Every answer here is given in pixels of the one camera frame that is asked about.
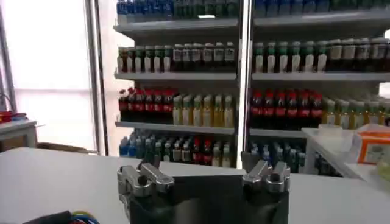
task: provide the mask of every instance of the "store shelf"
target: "store shelf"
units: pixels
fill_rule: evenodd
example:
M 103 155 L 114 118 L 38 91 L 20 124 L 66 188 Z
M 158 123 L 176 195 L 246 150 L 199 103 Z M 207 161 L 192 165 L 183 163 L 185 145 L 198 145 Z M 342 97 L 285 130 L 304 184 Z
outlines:
M 390 73 L 254 73 L 253 80 L 280 81 L 383 81 L 390 82 Z
M 209 133 L 209 134 L 219 134 L 219 135 L 234 134 L 234 128 L 196 127 L 196 126 L 185 126 L 185 125 L 154 124 L 154 123 L 127 122 L 127 121 L 116 121 L 115 125 L 117 127 L 133 127 L 133 128 L 147 129 L 147 130 Z
M 115 78 L 126 80 L 235 80 L 235 73 L 118 73 Z
M 251 136 L 283 137 L 283 138 L 305 138 L 301 131 L 270 130 L 270 129 L 249 129 Z

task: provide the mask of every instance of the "shelf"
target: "shelf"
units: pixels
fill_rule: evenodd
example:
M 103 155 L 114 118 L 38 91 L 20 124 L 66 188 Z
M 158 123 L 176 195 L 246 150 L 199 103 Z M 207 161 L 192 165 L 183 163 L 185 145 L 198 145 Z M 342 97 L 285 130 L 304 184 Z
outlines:
M 116 79 L 126 80 L 235 80 L 235 73 L 117 73 Z
M 384 81 L 390 82 L 390 73 L 254 73 L 253 80 L 282 81 Z
M 251 136 L 265 137 L 283 137 L 283 138 L 305 138 L 305 134 L 301 131 L 286 131 L 286 130 L 269 130 L 269 129 L 249 129 Z
M 147 129 L 147 130 L 209 133 L 209 134 L 220 134 L 220 135 L 234 134 L 234 128 L 196 127 L 196 126 L 185 126 L 185 125 L 154 124 L 154 123 L 127 122 L 127 121 L 116 121 L 115 125 L 117 127 L 132 127 L 132 128 L 140 128 L 140 129 Z
M 194 19 L 134 22 L 113 27 L 117 32 L 130 37 L 137 45 L 149 43 L 180 43 L 196 40 L 210 41 L 210 36 L 224 37 L 238 34 L 237 19 Z

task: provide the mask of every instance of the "red label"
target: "red label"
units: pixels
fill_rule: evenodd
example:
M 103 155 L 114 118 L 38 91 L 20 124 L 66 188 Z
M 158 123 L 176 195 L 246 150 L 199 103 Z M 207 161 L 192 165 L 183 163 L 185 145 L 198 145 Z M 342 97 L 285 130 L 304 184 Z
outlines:
M 286 115 L 286 108 L 276 108 L 276 116 L 285 116 Z
M 322 116 L 322 110 L 311 110 L 311 116 L 312 117 L 321 117 Z
M 298 112 L 297 109 L 287 110 L 287 116 L 288 117 L 296 117 L 297 116 L 297 112 Z
M 274 109 L 273 108 L 264 108 L 263 109 L 263 115 L 264 116 L 272 116 L 274 115 Z
M 299 110 L 298 117 L 308 117 L 310 115 L 310 110 Z

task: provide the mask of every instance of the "bottle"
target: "bottle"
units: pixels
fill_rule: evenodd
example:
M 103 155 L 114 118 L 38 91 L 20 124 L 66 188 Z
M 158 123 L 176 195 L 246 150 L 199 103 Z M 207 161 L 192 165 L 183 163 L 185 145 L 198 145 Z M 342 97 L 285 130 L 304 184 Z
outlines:
M 225 128 L 234 127 L 234 108 L 230 95 L 225 97 L 224 125 Z
M 289 58 L 289 71 L 291 72 L 299 72 L 300 65 L 300 42 L 295 41 L 292 43 L 292 55 Z
M 353 71 L 353 61 L 355 60 L 356 45 L 354 39 L 342 40 L 342 70 Z
M 203 65 L 206 71 L 213 67 L 214 44 L 206 43 L 203 49 Z
M 327 42 L 319 41 L 317 43 L 317 55 L 316 55 L 315 67 L 317 72 L 325 72 L 327 65 Z
M 205 0 L 205 14 L 215 15 L 215 0 Z
M 291 0 L 279 0 L 279 15 L 290 15 Z
M 303 0 L 292 0 L 291 14 L 300 15 L 303 13 Z
M 154 46 L 154 59 L 153 59 L 153 68 L 154 72 L 161 73 L 163 72 L 163 47 L 156 45 Z
M 183 70 L 183 45 L 175 44 L 175 49 L 173 50 L 173 70 L 182 71 Z
M 266 0 L 267 3 L 267 17 L 273 17 L 278 15 L 278 0 Z
M 313 63 L 314 63 L 313 49 L 314 49 L 314 42 L 307 41 L 302 51 L 301 65 L 302 65 L 303 72 L 313 72 Z
M 255 44 L 255 56 L 254 56 L 254 66 L 253 70 L 256 73 L 263 73 L 263 65 L 264 65 L 264 57 L 263 57 L 263 51 L 264 51 L 264 44 L 263 42 L 258 42 Z
M 275 72 L 275 42 L 268 43 L 267 73 Z
M 296 130 L 297 128 L 297 93 L 290 91 L 287 97 L 286 129 Z
M 335 39 L 329 41 L 329 57 L 327 62 L 327 71 L 340 70 L 341 53 L 342 53 L 341 40 Z
M 313 95 L 310 110 L 311 122 L 309 127 L 318 128 L 322 119 L 322 96 L 319 93 L 314 93 Z
M 217 95 L 215 97 L 215 107 L 214 107 L 214 127 L 224 127 L 224 109 L 222 106 L 222 95 Z
M 225 66 L 228 71 L 236 71 L 236 57 L 235 57 L 235 48 L 232 42 L 227 43 L 227 47 L 225 48 Z
M 279 73 L 286 73 L 287 72 L 287 42 L 280 42 L 279 43 Z
M 144 71 L 144 50 L 145 47 L 135 47 L 135 72 L 140 73 Z
M 362 38 L 356 43 L 356 71 L 366 71 L 367 63 L 370 59 L 370 40 Z
M 214 66 L 221 68 L 224 66 L 225 49 L 224 44 L 217 42 L 214 48 Z
M 207 95 L 204 99 L 204 108 L 203 108 L 203 127 L 212 127 L 213 126 L 213 102 L 212 96 Z
M 316 11 L 316 1 L 315 0 L 304 0 L 303 12 L 304 13 L 314 13 L 315 11 Z
M 164 72 L 171 72 L 172 46 L 164 46 Z
M 182 96 L 177 96 L 173 99 L 174 108 L 173 108 L 173 124 L 182 125 L 183 124 L 183 98 Z
M 275 103 L 275 126 L 276 129 L 286 128 L 286 94 L 279 92 Z
M 121 121 L 126 121 L 127 119 L 127 99 L 126 99 L 126 91 L 122 89 L 119 92 L 119 111 L 121 113 Z
M 203 126 L 202 96 L 197 95 L 194 99 L 193 120 L 194 126 Z
M 274 93 L 267 91 L 263 106 L 263 123 L 266 128 L 272 129 L 274 126 Z
M 188 95 L 183 99 L 183 125 L 193 125 L 193 97 Z

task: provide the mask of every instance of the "bottle label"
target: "bottle label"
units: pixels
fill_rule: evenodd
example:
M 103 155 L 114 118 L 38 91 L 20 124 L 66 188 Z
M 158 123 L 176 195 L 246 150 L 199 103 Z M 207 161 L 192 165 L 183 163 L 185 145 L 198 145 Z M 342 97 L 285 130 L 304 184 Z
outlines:
M 342 46 L 332 46 L 330 48 L 330 59 L 339 60 L 341 59 Z
M 257 73 L 262 73 L 263 72 L 263 63 L 264 63 L 264 58 L 262 55 L 257 55 L 256 56 L 256 72 Z
M 314 56 L 312 54 L 306 55 L 305 58 L 305 72 L 313 71 Z
M 269 55 L 268 62 L 267 62 L 267 72 L 274 73 L 274 66 L 275 66 L 275 56 Z
M 210 62 L 213 60 L 213 50 L 204 49 L 203 50 L 203 61 Z
M 132 58 L 127 58 L 126 60 L 127 64 L 127 72 L 132 72 L 133 71 L 133 59 Z
M 354 119 L 355 119 L 354 124 L 353 124 L 354 129 L 358 129 L 361 126 L 363 126 L 363 124 L 364 124 L 364 116 L 363 115 L 355 115 Z
M 145 72 L 151 72 L 151 59 L 145 58 Z
M 180 112 L 180 110 L 173 110 L 173 124 L 181 125 Z
M 191 53 L 189 49 L 183 49 L 183 61 L 185 62 L 191 61 Z
M 299 64 L 300 64 L 300 56 L 293 55 L 292 56 L 292 63 L 291 63 L 291 72 L 298 72 L 299 71 Z
M 214 49 L 214 61 L 223 61 L 224 60 L 224 50 L 222 48 Z
M 200 49 L 192 49 L 192 61 L 195 62 L 195 61 L 200 61 Z
M 234 61 L 234 48 L 225 49 L 225 61 Z
M 335 115 L 327 115 L 327 124 L 335 124 Z
M 164 58 L 164 72 L 170 72 L 171 71 L 171 58 L 165 57 Z
M 318 72 L 324 72 L 326 64 L 327 64 L 327 55 L 326 54 L 320 54 L 320 56 L 318 56 L 317 71 Z
M 154 72 L 161 72 L 160 58 L 157 57 L 154 58 Z
M 180 49 L 173 50 L 173 60 L 174 60 L 174 62 L 181 62 L 182 61 L 182 50 L 180 50 Z
M 377 116 L 369 116 L 369 120 L 371 124 L 377 124 L 379 122 Z
M 135 71 L 136 72 L 142 72 L 141 59 L 140 58 L 135 58 Z
M 340 126 L 342 129 L 348 129 L 349 126 L 349 115 L 340 116 Z
M 287 55 L 280 56 L 279 71 L 280 73 L 287 72 Z
M 200 110 L 194 110 L 194 126 L 202 126 Z

